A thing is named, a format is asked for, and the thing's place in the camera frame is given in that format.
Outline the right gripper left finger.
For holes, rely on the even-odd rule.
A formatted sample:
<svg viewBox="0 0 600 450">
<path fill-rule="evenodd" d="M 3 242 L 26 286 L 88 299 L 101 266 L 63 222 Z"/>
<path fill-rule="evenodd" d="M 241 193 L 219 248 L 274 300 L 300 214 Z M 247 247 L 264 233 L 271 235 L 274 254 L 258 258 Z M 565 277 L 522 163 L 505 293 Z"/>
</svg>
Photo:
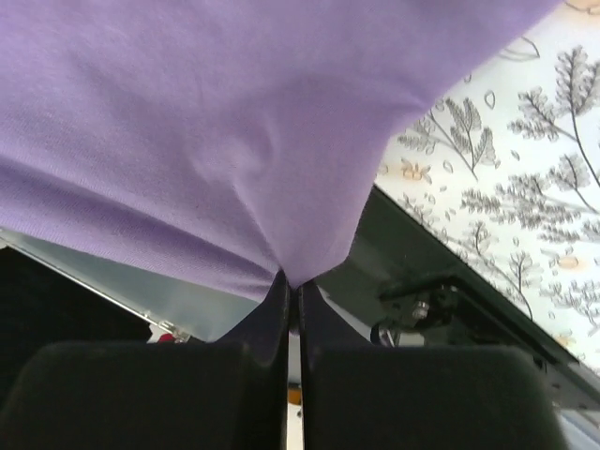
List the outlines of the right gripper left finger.
<svg viewBox="0 0 600 450">
<path fill-rule="evenodd" d="M 211 343 L 61 343 L 25 365 L 5 449 L 282 449 L 290 288 Z"/>
</svg>

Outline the purple t shirt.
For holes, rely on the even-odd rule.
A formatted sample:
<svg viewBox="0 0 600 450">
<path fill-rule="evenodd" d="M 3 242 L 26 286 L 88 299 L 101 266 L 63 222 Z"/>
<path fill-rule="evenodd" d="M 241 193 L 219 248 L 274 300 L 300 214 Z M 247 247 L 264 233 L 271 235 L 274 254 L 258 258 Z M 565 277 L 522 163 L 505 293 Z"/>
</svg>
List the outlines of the purple t shirt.
<svg viewBox="0 0 600 450">
<path fill-rule="evenodd" d="M 341 264 L 389 138 L 554 1 L 5 1 L 1 225 L 261 300 Z"/>
</svg>

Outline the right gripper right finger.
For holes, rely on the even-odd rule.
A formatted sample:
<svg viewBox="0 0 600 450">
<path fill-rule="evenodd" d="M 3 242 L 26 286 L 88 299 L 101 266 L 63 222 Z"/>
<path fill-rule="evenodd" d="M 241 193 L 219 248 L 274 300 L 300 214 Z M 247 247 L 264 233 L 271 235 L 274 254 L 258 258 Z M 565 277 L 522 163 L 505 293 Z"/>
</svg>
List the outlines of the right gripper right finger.
<svg viewBox="0 0 600 450">
<path fill-rule="evenodd" d="M 370 343 L 308 283 L 297 295 L 308 449 L 564 449 L 522 351 Z"/>
</svg>

